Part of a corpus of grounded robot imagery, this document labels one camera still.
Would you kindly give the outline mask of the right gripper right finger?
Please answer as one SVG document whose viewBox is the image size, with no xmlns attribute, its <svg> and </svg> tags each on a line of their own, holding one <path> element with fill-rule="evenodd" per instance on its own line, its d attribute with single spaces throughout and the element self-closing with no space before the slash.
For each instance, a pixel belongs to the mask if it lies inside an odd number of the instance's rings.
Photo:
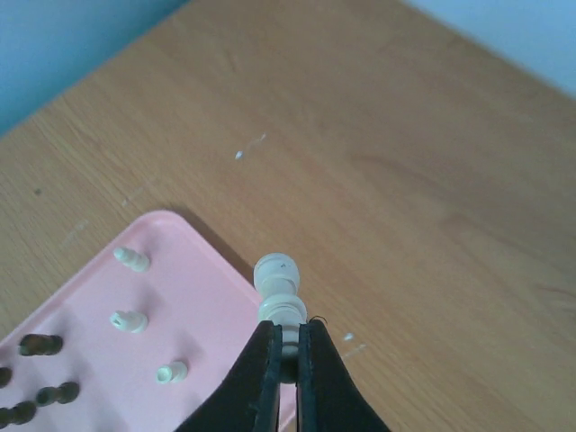
<svg viewBox="0 0 576 432">
<path fill-rule="evenodd" d="M 320 319 L 300 326 L 297 429 L 299 431 L 388 431 L 354 384 Z"/>
</svg>

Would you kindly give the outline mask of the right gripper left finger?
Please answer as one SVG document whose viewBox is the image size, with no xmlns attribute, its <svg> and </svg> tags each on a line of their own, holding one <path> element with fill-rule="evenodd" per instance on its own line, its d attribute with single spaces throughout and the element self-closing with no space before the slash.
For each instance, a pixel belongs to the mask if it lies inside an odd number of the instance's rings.
<svg viewBox="0 0 576 432">
<path fill-rule="evenodd" d="M 190 432 L 276 431 L 283 337 L 260 322 L 220 386 L 177 429 Z"/>
</svg>

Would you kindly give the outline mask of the tall white chess piece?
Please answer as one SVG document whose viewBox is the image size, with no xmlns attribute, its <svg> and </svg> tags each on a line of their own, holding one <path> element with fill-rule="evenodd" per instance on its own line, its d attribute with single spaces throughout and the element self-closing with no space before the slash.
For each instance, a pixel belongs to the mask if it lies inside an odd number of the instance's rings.
<svg viewBox="0 0 576 432">
<path fill-rule="evenodd" d="M 301 283 L 298 266 L 286 254 L 267 254 L 256 262 L 253 279 L 262 297 L 258 320 L 269 320 L 282 330 L 280 380 L 286 384 L 296 383 L 299 331 L 308 318 L 306 306 L 298 297 Z"/>
</svg>

